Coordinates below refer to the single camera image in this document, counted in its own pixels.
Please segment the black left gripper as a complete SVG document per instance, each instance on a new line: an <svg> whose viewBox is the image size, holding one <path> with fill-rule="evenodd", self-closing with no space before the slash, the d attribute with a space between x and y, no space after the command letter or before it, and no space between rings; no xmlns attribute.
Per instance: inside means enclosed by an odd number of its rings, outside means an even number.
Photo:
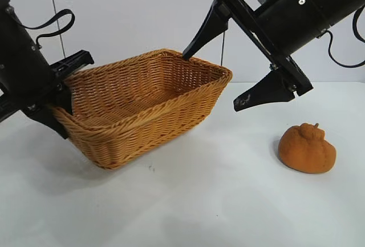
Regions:
<svg viewBox="0 0 365 247"><path fill-rule="evenodd" d="M12 6L7 5L1 10L1 120L22 111L31 120L67 139L66 129L57 121L49 105L61 107L72 115L72 93L64 81L81 68L93 64L94 60L86 50L54 64L49 64L42 55L39 40L69 30L75 22L75 15L64 9L40 26L44 28L65 15L70 15L71 20L64 28L32 39L28 27L21 24Z"/></svg>

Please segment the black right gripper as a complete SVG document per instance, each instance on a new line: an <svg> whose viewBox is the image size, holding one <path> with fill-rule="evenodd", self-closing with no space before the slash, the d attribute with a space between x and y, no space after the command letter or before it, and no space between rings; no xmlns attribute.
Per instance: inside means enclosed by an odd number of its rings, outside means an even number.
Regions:
<svg viewBox="0 0 365 247"><path fill-rule="evenodd" d="M312 0L264 0L253 10L244 0L214 0L199 31L183 51L189 60L228 29L232 19L270 61L271 71L233 100L236 112L262 104L290 102L312 90L291 55L328 25Z"/></svg>

